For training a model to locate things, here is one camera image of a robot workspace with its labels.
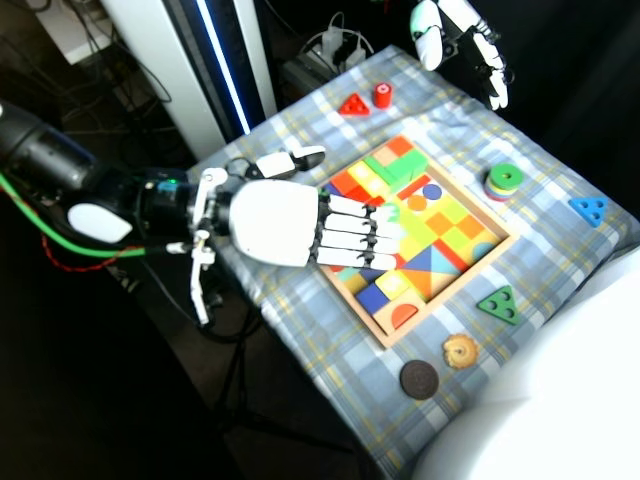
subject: blue plaid fabric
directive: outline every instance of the blue plaid fabric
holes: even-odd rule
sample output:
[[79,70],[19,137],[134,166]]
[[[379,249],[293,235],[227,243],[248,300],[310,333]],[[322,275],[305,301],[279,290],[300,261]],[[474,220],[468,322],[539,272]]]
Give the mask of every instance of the blue plaid fabric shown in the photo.
[[[394,88],[390,108],[372,106],[367,117],[337,113],[353,92],[372,105],[373,87],[383,81]],[[393,348],[381,348],[317,267],[264,265],[220,240],[222,255],[265,320],[390,477],[409,468],[425,444],[594,269],[614,252],[640,242],[638,222],[611,200],[603,224],[589,226],[567,202],[601,192],[395,47],[270,118],[191,174],[195,180],[204,168],[239,155],[255,159],[283,147],[320,144],[327,148],[324,163],[294,177],[320,185],[399,133],[446,167],[521,237]],[[482,182],[492,165],[504,161],[516,164],[526,179],[513,199],[501,204],[483,194]],[[523,319],[517,326],[476,308],[507,284]],[[474,367],[454,371],[445,364],[442,343],[454,333],[466,333],[480,346]],[[431,363],[440,375],[438,393],[429,400],[415,401],[400,388],[400,369],[413,359]]]

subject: round golden cookie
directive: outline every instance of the round golden cookie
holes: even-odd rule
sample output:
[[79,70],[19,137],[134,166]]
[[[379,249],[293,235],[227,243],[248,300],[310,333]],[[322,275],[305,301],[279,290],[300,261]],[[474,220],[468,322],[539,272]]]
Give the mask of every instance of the round golden cookie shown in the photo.
[[478,359],[478,347],[473,339],[466,335],[451,335],[442,344],[444,359],[451,368],[468,368]]

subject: robotic arm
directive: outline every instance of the robotic arm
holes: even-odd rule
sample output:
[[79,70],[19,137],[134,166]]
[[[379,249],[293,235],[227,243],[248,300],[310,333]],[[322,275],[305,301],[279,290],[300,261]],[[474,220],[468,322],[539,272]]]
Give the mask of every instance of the robotic arm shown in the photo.
[[411,12],[410,30],[427,70],[438,68],[460,47],[491,109],[507,107],[506,64],[494,45],[499,36],[466,0],[422,0]]
[[215,261],[214,235],[229,235],[239,251],[265,263],[395,268],[403,231],[391,221],[394,207],[375,208],[280,180],[324,156],[322,147],[305,147],[262,157],[234,193],[225,190],[224,168],[205,170],[198,185],[177,170],[131,176],[0,100],[0,180],[15,188],[14,202],[27,203],[80,242],[123,248],[161,241],[162,248],[147,252],[190,251],[191,297],[202,325],[210,319],[200,273]]

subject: green circle block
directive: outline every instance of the green circle block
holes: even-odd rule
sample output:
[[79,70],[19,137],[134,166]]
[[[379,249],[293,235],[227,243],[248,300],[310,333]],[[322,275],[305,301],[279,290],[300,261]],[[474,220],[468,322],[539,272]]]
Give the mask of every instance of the green circle block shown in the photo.
[[489,172],[491,183],[502,190],[513,190],[522,183],[522,172],[510,163],[499,163]]

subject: puzzle board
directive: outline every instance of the puzzle board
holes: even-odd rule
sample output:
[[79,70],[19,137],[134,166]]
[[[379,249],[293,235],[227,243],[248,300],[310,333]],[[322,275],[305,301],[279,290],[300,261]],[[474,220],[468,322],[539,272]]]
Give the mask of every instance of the puzzle board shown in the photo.
[[334,175],[324,188],[395,205],[404,227],[396,270],[322,267],[375,337],[390,347],[517,239],[441,166],[397,136]]

